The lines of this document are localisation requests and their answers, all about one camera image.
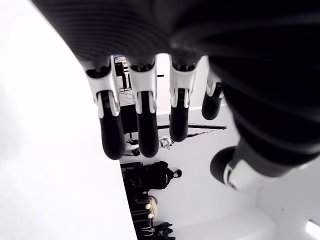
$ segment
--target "robotic hand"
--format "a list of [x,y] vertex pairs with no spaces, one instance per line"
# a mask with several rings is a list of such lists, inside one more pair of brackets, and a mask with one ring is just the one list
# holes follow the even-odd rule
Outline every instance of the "robotic hand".
[[159,149],[157,54],[170,54],[170,137],[187,136],[197,63],[209,56],[202,115],[225,96],[240,134],[211,173],[235,190],[281,177],[320,153],[320,4],[284,0],[33,0],[87,75],[103,150],[125,152],[113,55],[129,62],[139,147]]

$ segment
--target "metal rod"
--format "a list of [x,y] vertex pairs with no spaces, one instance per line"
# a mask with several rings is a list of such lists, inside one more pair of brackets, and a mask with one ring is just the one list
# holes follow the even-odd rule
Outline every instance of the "metal rod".
[[[158,126],[158,129],[168,129],[169,125]],[[209,126],[209,125],[188,125],[190,129],[227,129],[226,126]]]

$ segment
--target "black bag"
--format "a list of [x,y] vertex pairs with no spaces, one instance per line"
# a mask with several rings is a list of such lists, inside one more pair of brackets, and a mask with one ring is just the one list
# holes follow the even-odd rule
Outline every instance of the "black bag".
[[171,179],[182,176],[181,170],[171,171],[165,161],[143,166],[140,170],[142,192],[148,192],[150,189],[165,189]]

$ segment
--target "white wall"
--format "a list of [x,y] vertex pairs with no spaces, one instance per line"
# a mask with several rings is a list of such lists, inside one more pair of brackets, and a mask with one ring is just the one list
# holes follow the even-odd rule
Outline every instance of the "white wall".
[[275,223],[259,209],[175,229],[183,240],[273,240]]
[[27,0],[0,2],[0,35],[0,239],[137,239],[71,51]]
[[275,240],[312,240],[309,219],[320,223],[320,158],[306,169],[289,173],[258,192],[257,206],[276,222]]
[[[122,163],[141,161],[145,165],[162,160],[167,162],[170,168],[182,170],[182,177],[172,179],[167,188],[149,192],[158,199],[156,220],[167,221],[177,229],[255,208],[256,192],[235,192],[215,180],[210,173],[212,157],[219,150],[238,143],[239,136],[228,107],[221,107],[218,117],[213,121],[205,120],[201,110],[190,111],[189,122],[227,126],[227,129],[187,138],[183,142],[175,143],[170,150],[161,148],[153,158],[139,156],[121,159]],[[188,132],[204,131],[205,129],[189,129]],[[169,136],[169,130],[160,130],[159,135]]]

